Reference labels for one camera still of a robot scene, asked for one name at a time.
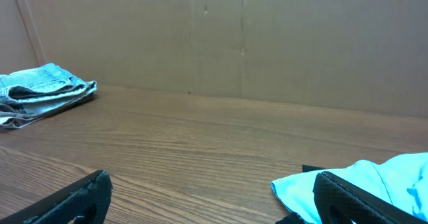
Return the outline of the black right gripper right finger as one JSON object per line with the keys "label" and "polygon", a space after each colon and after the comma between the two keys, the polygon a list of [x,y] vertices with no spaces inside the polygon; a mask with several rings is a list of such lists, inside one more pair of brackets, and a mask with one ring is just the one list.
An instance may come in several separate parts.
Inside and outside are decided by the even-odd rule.
{"label": "black right gripper right finger", "polygon": [[317,174],[313,193],[323,224],[427,224],[331,172]]}

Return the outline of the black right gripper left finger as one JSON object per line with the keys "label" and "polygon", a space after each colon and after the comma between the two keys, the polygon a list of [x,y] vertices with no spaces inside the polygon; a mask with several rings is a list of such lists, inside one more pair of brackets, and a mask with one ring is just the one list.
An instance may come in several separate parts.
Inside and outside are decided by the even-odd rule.
{"label": "black right gripper left finger", "polygon": [[98,170],[3,218],[1,224],[103,224],[111,199],[110,175]]}

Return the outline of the light blue printed t-shirt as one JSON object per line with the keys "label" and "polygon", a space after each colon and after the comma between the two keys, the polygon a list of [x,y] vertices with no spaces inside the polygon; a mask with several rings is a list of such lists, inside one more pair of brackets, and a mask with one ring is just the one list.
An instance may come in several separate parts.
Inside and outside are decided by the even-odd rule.
{"label": "light blue printed t-shirt", "polygon": [[[401,154],[383,164],[359,160],[331,173],[383,201],[427,220],[427,153]],[[321,171],[290,175],[272,181],[272,191],[290,212],[306,223],[320,223],[314,202],[314,183]]]}

